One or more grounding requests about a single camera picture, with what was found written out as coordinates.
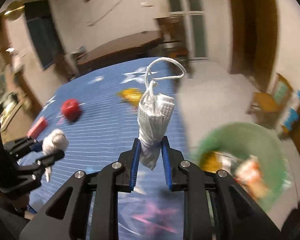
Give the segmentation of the white towel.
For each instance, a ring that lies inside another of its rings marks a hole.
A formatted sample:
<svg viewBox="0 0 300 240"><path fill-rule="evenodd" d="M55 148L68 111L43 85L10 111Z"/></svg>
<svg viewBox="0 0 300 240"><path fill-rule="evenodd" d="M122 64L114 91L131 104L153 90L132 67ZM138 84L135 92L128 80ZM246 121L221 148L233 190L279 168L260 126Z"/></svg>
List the white towel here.
<svg viewBox="0 0 300 240"><path fill-rule="evenodd" d="M51 155L56 150L67 150L69 141L65 133L61 129L54 129L47 137L44 138L42 144L43 155Z"/></svg>

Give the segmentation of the yellow plastic wrapper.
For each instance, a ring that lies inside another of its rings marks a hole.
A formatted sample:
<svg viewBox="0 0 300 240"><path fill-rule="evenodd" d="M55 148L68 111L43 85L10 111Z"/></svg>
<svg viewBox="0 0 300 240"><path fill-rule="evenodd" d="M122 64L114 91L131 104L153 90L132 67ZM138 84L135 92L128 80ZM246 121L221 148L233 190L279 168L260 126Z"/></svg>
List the yellow plastic wrapper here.
<svg viewBox="0 0 300 240"><path fill-rule="evenodd" d="M123 102L131 104L133 107L138 107L143 93L137 88L127 88L119 91L117 95Z"/></svg>

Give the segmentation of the gold foil box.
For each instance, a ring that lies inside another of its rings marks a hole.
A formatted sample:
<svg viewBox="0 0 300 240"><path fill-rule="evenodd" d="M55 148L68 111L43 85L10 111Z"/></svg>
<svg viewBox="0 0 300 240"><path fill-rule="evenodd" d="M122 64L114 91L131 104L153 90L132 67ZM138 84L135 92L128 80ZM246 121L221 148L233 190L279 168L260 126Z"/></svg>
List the gold foil box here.
<svg viewBox="0 0 300 240"><path fill-rule="evenodd" d="M201 170L216 173L218 170L231 172L231 159L221 152L207 152L200 160Z"/></svg>

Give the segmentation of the orange white snack bag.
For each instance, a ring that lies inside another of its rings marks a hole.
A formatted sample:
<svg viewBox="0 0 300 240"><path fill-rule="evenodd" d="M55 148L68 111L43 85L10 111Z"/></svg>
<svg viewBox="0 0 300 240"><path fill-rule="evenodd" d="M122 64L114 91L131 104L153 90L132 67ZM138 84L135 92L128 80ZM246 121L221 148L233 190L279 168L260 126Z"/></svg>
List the orange white snack bag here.
<svg viewBox="0 0 300 240"><path fill-rule="evenodd" d="M235 180L254 200L266 198L269 189L263 180L263 174L257 156L250 155L236 168Z"/></svg>

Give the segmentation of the green-lined trash bin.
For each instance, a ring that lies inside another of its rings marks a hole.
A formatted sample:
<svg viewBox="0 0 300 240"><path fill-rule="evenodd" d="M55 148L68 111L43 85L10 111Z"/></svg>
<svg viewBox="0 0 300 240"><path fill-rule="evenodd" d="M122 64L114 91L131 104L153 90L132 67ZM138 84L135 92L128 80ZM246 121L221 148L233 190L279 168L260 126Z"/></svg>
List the green-lined trash bin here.
<svg viewBox="0 0 300 240"><path fill-rule="evenodd" d="M219 126L200 142L191 159L205 170L213 155L215 167L228 171L264 211L291 185L280 140L260 125L232 122Z"/></svg>

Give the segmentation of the long red box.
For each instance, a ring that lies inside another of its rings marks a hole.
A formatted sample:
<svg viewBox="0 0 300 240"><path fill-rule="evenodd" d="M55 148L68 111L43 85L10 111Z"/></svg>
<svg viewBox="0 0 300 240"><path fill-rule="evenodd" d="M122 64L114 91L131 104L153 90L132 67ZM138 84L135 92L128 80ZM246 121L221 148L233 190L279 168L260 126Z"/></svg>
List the long red box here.
<svg viewBox="0 0 300 240"><path fill-rule="evenodd" d="M38 138L40 133L42 133L42 131L46 128L47 128L47 120L44 116L41 116L37 120L37 122L34 125L32 125L32 127L27 133L27 136L31 137L32 139L36 139Z"/></svg>

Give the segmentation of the red apple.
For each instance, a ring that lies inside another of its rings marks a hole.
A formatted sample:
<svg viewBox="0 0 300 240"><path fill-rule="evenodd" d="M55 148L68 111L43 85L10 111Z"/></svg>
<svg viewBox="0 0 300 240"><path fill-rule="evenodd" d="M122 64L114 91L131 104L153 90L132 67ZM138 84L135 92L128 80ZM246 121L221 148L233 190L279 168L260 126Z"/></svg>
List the red apple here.
<svg viewBox="0 0 300 240"><path fill-rule="evenodd" d="M61 105L61 114L69 122L76 122L81 116L82 110L76 99L68 99Z"/></svg>

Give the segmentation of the blue star-pattern bed sheet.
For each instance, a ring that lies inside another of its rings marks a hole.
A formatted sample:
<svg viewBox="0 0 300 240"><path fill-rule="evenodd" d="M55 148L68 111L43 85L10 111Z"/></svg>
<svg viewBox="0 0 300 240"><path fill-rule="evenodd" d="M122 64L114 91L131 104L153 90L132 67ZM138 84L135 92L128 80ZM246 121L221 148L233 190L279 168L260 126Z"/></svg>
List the blue star-pattern bed sheet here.
<svg viewBox="0 0 300 240"><path fill-rule="evenodd" d="M117 93L127 88L144 92L147 67L151 77L159 80L154 92L174 96L171 76L179 75L180 69L148 57L85 74L59 87L46 102L40 115L46 118L47 128L39 140L61 129L69 146L53 166L50 180L43 179L41 187L31 192L30 211L38 211L76 171L97 172L132 148L139 135L138 110ZM61 114L68 99L80 104L82 113L76 122ZM183 193L169 191L161 159L153 170L140 165L134 191L119 193L119 238L182 239L183 203Z"/></svg>

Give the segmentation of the dark wooden round table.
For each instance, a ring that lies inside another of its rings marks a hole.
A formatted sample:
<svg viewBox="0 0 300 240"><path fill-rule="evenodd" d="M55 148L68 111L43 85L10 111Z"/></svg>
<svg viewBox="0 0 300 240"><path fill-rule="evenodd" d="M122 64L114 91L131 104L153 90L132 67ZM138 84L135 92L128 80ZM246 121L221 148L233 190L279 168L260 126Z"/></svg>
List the dark wooden round table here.
<svg viewBox="0 0 300 240"><path fill-rule="evenodd" d="M160 31L143 31L107 42L82 56L77 62L80 75L113 64L138 59L162 44Z"/></svg>

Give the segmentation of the dark wooden chair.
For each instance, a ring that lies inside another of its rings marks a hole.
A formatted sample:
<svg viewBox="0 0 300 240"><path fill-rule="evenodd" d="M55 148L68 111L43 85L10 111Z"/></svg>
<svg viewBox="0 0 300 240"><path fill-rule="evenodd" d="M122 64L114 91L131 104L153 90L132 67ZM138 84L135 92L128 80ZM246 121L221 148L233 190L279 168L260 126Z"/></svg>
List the dark wooden chair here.
<svg viewBox="0 0 300 240"><path fill-rule="evenodd" d="M186 32L183 16L172 15L155 18L163 38L163 48L167 57L180 62L191 76L189 50L186 43Z"/></svg>

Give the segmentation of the dark window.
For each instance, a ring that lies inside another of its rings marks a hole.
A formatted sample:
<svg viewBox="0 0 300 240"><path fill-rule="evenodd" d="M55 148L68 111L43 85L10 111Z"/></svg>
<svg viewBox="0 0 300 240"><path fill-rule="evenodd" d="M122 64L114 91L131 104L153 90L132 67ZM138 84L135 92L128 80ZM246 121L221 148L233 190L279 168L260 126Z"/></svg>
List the dark window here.
<svg viewBox="0 0 300 240"><path fill-rule="evenodd" d="M24 13L27 27L43 69L55 64L64 49L53 22L47 0L25 3Z"/></svg>

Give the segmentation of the small yellow wooden chair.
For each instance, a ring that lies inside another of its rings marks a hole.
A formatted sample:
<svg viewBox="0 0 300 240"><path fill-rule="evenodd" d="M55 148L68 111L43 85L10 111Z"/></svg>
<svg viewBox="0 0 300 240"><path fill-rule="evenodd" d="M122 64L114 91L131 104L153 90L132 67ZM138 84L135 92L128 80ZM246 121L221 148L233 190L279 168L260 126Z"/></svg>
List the small yellow wooden chair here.
<svg viewBox="0 0 300 240"><path fill-rule="evenodd" d="M246 113L256 115L257 124L273 128L292 93L293 88L290 83L277 73L273 90L270 93L254 92Z"/></svg>

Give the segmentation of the white glass balcony door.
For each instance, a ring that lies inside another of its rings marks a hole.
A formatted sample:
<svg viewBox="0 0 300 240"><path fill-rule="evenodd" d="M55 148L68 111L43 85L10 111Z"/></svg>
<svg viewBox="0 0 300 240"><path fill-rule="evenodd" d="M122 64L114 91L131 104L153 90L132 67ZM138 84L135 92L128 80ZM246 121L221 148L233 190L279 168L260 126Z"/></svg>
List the white glass balcony door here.
<svg viewBox="0 0 300 240"><path fill-rule="evenodd" d="M202 0L169 0L169 3L170 14L180 16L183 20L190 59L194 61L208 59Z"/></svg>

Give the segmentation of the gold round wall clock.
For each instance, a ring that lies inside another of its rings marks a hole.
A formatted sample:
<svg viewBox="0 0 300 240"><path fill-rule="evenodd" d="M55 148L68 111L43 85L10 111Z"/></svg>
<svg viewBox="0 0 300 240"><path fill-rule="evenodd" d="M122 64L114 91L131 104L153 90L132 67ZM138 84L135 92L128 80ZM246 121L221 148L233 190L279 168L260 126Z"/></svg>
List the gold round wall clock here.
<svg viewBox="0 0 300 240"><path fill-rule="evenodd" d="M21 1L11 2L4 12L4 16L9 21L17 20L24 12L25 5Z"/></svg>

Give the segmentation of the brown open doorway frame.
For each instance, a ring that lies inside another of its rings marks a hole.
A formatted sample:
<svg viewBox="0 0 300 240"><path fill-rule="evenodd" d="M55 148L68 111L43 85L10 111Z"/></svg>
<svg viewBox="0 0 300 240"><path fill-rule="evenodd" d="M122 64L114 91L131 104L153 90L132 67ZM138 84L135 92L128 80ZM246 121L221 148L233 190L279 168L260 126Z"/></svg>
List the brown open doorway frame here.
<svg viewBox="0 0 300 240"><path fill-rule="evenodd" d="M252 76L260 91L268 88L277 48L275 0L230 0L232 16L231 74Z"/></svg>

